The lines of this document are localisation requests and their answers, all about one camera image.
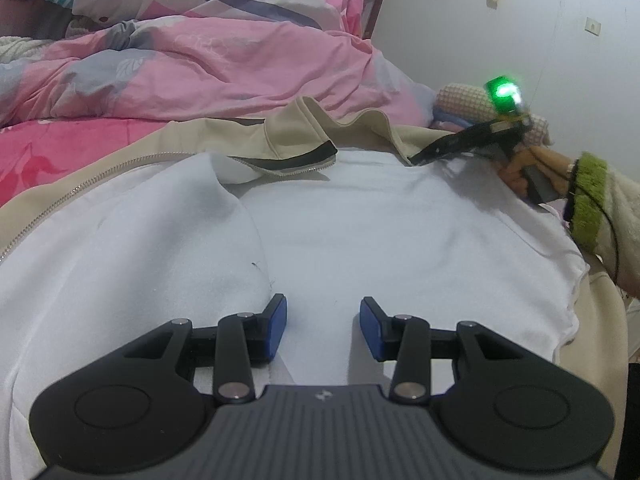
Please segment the green fuzzy sleeve cuff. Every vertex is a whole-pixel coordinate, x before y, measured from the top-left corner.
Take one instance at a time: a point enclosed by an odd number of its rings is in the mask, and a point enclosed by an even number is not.
[[[604,192],[607,183],[607,163],[591,153],[583,153],[578,161],[575,177],[574,216],[571,219],[571,234],[580,246],[589,252],[596,248],[602,213],[586,196],[586,190],[604,208]]]

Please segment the zipper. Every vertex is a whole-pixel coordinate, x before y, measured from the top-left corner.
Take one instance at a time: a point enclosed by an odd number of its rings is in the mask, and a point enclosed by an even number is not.
[[[125,162],[121,162],[116,166],[112,166],[111,168],[101,171],[95,176],[85,180],[80,183],[78,186],[73,188],[68,193],[61,196],[54,203],[52,203],[49,207],[47,207],[42,213],[40,213],[36,218],[31,220],[25,228],[20,231],[16,237],[9,242],[7,247],[4,248],[2,253],[0,253],[0,264],[2,264],[7,256],[11,254],[11,252],[18,246],[18,244],[29,235],[38,225],[40,225],[49,215],[51,215],[56,209],[60,208],[60,206],[64,205],[66,202],[69,202],[71,199],[75,198],[78,194],[87,191],[89,188],[99,184],[103,180],[108,178],[113,178],[120,173],[124,173],[126,171],[135,170],[136,168],[141,168],[142,166],[148,166],[149,164],[158,164],[161,162],[179,162],[180,160],[184,160],[185,158],[189,158],[192,155],[196,155],[196,153],[187,153],[187,152],[163,152],[163,153],[153,153],[151,155],[143,155],[138,156],[136,158],[132,158],[126,160]],[[296,171],[287,171],[287,173],[281,173],[277,171],[264,170],[263,168],[259,168],[258,166],[254,166],[253,164],[249,164],[244,160],[240,160],[238,158],[234,158],[241,164],[252,168],[252,170],[258,171],[259,173],[268,174],[271,176],[276,176],[278,178],[284,178],[289,175],[297,175],[303,173],[309,173],[311,171],[316,170],[324,170],[335,164],[335,156],[329,158],[328,160],[321,162],[320,164],[309,166],[308,168],[303,168]]]

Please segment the wall outlet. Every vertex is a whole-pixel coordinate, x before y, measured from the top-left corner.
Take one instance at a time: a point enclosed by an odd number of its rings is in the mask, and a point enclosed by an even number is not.
[[[584,25],[584,30],[590,32],[591,34],[599,36],[601,27],[602,24],[600,22],[597,22],[593,18],[587,18],[587,23]]]

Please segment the beige plaid pillow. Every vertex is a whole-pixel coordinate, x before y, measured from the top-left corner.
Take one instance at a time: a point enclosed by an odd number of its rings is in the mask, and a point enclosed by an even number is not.
[[[436,106],[447,114],[457,115],[473,123],[495,119],[494,106],[483,88],[452,83],[441,88],[436,98]],[[525,134],[526,144],[552,144],[549,124],[545,118],[531,115],[533,129]]]

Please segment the person's arm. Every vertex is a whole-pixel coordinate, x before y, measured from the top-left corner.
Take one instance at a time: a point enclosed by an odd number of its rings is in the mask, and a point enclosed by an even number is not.
[[[591,153],[583,153],[573,167],[571,159],[541,146],[518,152],[498,175],[514,192],[525,196],[527,181],[520,170],[531,164],[539,167],[556,190],[567,197],[564,219],[569,222],[574,241],[601,257],[613,278],[616,250],[609,222],[584,190],[597,200],[618,238],[618,285],[640,297],[640,184],[608,168],[604,160]]]

